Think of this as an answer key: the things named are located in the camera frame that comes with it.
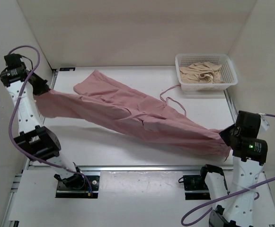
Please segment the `pink trousers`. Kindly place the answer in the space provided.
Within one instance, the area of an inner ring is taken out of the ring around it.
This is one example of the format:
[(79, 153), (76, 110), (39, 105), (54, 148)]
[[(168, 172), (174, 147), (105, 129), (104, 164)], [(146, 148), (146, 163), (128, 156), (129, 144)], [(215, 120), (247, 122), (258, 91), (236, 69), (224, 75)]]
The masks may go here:
[(95, 70), (68, 94), (49, 90), (35, 96), (48, 118), (83, 119), (146, 142), (173, 145), (199, 155), (228, 157), (230, 147), (217, 129), (207, 129), (165, 102)]

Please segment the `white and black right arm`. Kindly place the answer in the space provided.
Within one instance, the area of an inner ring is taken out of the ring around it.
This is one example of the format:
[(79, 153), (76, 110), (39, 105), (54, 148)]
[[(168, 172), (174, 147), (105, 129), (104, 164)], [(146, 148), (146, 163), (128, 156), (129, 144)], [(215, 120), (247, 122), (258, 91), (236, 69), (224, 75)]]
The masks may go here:
[(267, 142), (257, 138), (261, 123), (236, 123), (220, 132), (233, 150), (233, 176), (227, 187), (220, 167), (206, 164), (198, 177), (199, 185), (209, 190), (211, 227), (252, 227), (253, 203), (257, 192), (251, 186), (258, 181), (266, 162)]

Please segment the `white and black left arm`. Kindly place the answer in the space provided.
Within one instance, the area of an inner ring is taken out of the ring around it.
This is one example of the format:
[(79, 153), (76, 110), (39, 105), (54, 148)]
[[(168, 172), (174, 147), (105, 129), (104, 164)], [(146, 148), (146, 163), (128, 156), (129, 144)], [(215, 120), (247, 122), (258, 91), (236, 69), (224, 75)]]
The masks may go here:
[(0, 79), (15, 106), (11, 117), (18, 118), (19, 135), (11, 137), (15, 147), (31, 161), (38, 161), (55, 169), (55, 179), (66, 187), (75, 190), (85, 187), (87, 181), (79, 167), (62, 156), (57, 136), (43, 125), (38, 114), (34, 97), (50, 90), (47, 81), (35, 73), (29, 76), (29, 71), (23, 66), (4, 69)]

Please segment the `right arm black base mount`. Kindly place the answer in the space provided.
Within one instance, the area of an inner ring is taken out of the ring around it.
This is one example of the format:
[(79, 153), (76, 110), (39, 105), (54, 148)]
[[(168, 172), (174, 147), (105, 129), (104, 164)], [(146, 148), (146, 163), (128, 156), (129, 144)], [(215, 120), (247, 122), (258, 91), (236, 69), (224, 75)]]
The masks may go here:
[(183, 175), (178, 183), (184, 186), (186, 201), (211, 199), (208, 187), (199, 175)]

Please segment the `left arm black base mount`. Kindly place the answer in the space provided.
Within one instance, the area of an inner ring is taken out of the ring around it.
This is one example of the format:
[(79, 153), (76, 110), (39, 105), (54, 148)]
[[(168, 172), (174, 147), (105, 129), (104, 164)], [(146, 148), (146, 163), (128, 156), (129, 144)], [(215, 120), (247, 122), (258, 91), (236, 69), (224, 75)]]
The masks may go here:
[(100, 185), (100, 175), (87, 175), (87, 178), (91, 185), (91, 191), (89, 190), (89, 184), (85, 179), (74, 180), (73, 183), (65, 185), (60, 181), (57, 175), (54, 176), (58, 179), (56, 187), (56, 198), (65, 199), (97, 199)]

